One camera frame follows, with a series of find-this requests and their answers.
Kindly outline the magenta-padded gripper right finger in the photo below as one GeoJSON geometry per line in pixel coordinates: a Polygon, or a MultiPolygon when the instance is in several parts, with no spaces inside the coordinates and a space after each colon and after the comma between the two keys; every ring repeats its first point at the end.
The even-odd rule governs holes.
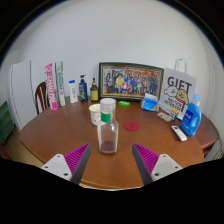
{"type": "Polygon", "coordinates": [[[132,154],[144,185],[182,169],[182,167],[167,154],[158,155],[136,143],[132,145],[132,154]]]}

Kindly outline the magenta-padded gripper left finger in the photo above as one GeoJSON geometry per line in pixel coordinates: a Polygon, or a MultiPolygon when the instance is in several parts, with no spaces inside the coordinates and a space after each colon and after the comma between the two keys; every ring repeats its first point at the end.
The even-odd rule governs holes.
{"type": "Polygon", "coordinates": [[[91,146],[87,143],[66,155],[56,154],[42,166],[42,169],[79,185],[90,154],[91,146]]]}

